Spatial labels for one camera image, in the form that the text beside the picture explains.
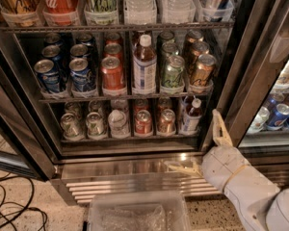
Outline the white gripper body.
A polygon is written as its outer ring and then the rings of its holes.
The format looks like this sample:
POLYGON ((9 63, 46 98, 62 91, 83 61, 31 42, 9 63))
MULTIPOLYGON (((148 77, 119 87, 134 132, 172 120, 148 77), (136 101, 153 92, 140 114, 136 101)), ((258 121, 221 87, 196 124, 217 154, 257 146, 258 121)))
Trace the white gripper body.
POLYGON ((220 192, 232 175, 250 162, 241 152, 228 145, 214 146, 203 157, 201 168, 204 179, 220 192))

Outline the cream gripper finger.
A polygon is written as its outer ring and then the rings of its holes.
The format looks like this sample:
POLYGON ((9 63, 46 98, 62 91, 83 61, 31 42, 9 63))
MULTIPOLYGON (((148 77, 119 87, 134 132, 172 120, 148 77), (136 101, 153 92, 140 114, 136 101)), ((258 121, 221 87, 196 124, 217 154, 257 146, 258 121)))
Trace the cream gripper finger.
POLYGON ((228 134, 228 131, 225 127, 222 115, 220 112, 216 109, 212 111, 213 115, 213 141, 216 145, 222 146, 232 146, 232 139, 228 134))
POLYGON ((200 168, 200 165, 196 162, 193 162, 193 165, 191 167, 186 167, 183 166, 181 163, 176 162, 176 161, 165 161, 165 165, 167 168, 186 174, 190 175, 193 177, 202 177, 202 170, 200 168))

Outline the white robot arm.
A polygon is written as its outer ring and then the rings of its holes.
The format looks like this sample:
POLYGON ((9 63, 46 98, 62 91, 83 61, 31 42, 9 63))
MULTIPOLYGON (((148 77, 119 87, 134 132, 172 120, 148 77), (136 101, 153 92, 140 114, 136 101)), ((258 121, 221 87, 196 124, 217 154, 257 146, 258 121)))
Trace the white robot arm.
POLYGON ((201 163, 184 167, 167 161, 172 170, 201 176, 233 204, 246 231, 289 231, 289 189, 264 176, 234 147, 219 111, 213 112, 215 145, 201 163))

